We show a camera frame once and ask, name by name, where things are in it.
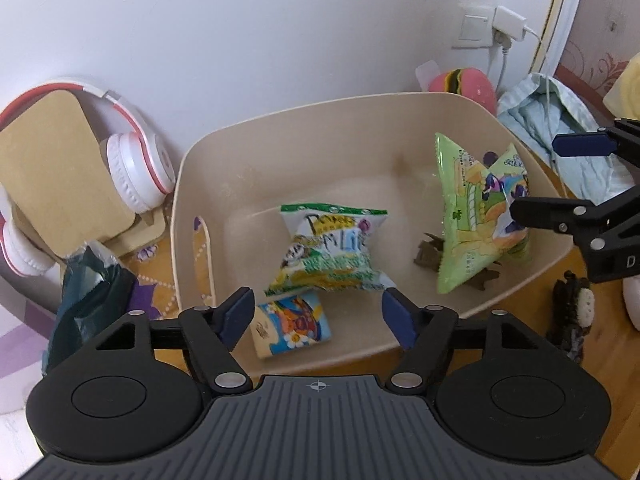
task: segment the plastic bin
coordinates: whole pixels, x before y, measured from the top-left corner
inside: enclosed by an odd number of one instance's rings
[[[389,218],[371,239],[374,267],[418,305],[439,303],[462,317],[476,314],[539,276],[572,247],[570,237],[533,230],[530,260],[502,266],[479,292],[459,286],[436,293],[436,275],[413,263],[424,232],[441,233],[443,201],[434,155],[441,132],[481,160],[514,142],[529,172],[530,191],[557,196],[527,149],[491,114],[455,94],[403,93],[348,98],[270,114],[213,132],[182,160],[171,224],[180,309],[202,304],[193,267],[193,221],[209,241],[214,304],[239,286],[259,303],[290,238],[280,205],[329,202],[385,208]],[[382,319],[378,292],[320,292],[333,338],[266,360],[251,335],[234,357],[253,378],[350,362],[397,345]]]

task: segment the white headphones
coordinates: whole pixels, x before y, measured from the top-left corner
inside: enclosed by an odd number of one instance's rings
[[[0,130],[38,99],[55,90],[87,92],[105,99],[130,124],[132,131],[115,134],[107,141],[111,179],[122,201],[135,213],[158,207],[174,190],[175,173],[161,140],[151,133],[144,119],[123,97],[110,90],[71,78],[38,85],[15,98],[0,113]],[[16,227],[13,218],[0,214],[0,246],[9,267],[20,276],[41,276],[54,261],[37,249]]]

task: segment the small colorful package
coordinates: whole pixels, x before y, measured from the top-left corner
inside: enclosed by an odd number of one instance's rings
[[[318,295],[308,290],[298,296],[255,307],[251,335],[260,359],[331,338]]]
[[[527,230],[509,206],[529,194],[524,164],[513,144],[490,168],[443,134],[436,134],[444,196],[444,253],[438,292],[446,294],[506,253],[527,249]]]
[[[371,268],[367,241],[385,221],[386,210],[333,204],[289,204],[280,208],[291,245],[276,279],[264,292],[274,296],[316,287],[323,290],[395,286]]]

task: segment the headphone ear cushion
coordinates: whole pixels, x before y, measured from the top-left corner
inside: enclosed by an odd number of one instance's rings
[[[120,143],[123,136],[113,135],[109,137],[107,141],[107,162],[109,164],[109,172],[111,173],[111,179],[122,201],[133,212],[142,214],[146,211],[153,209],[142,199],[137,192],[122,157],[120,150]]]
[[[18,229],[12,218],[2,227],[4,256],[12,270],[20,276],[42,276],[55,262],[36,248]]]

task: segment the light blue fabric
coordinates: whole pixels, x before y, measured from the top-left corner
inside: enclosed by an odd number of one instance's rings
[[[564,184],[578,198],[599,204],[634,185],[628,169],[615,155],[562,157],[553,153],[556,134],[595,132],[598,123],[580,98],[549,78],[550,110],[546,119],[546,76],[532,73],[498,101],[498,120],[548,166],[555,157]]]

